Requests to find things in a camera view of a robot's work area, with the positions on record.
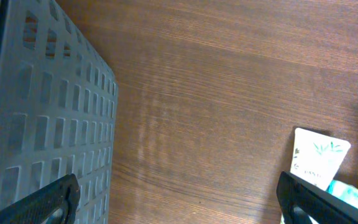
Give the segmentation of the white Pantene tube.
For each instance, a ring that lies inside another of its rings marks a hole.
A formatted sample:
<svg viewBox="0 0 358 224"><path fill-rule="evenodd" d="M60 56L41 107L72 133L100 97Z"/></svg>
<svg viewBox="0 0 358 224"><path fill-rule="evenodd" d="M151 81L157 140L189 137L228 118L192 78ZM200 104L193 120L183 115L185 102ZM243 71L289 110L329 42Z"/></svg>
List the white Pantene tube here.
<svg viewBox="0 0 358 224"><path fill-rule="evenodd" d="M345 140L296 128L288 172L326 192L350 146Z"/></svg>

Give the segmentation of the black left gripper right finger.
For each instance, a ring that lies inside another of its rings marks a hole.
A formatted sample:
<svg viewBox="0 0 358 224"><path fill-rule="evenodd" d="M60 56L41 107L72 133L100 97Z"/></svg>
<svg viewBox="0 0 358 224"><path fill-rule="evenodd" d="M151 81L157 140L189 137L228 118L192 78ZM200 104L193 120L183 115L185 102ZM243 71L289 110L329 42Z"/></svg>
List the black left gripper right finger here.
<svg viewBox="0 0 358 224"><path fill-rule="evenodd" d="M276 194L286 224L358 224L358 208L289 172L281 172Z"/></svg>

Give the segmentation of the teal tissue pack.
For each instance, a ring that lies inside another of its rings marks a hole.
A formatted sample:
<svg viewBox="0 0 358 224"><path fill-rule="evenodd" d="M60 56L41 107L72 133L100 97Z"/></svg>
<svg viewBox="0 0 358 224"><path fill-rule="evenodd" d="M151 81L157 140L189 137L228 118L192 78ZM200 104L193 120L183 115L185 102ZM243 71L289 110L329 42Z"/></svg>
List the teal tissue pack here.
<svg viewBox="0 0 358 224"><path fill-rule="evenodd" d="M358 208L358 189L354 186L333 180L326 191L349 205Z"/></svg>

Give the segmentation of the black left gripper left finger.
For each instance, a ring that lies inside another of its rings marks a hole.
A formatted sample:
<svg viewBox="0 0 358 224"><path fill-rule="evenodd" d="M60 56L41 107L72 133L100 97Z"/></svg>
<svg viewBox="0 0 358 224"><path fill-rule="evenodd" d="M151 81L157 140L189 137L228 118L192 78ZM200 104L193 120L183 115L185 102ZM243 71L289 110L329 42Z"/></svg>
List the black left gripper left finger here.
<svg viewBox="0 0 358 224"><path fill-rule="evenodd" d="M67 174L0 211L0 223L74 224L81 190L75 174Z"/></svg>

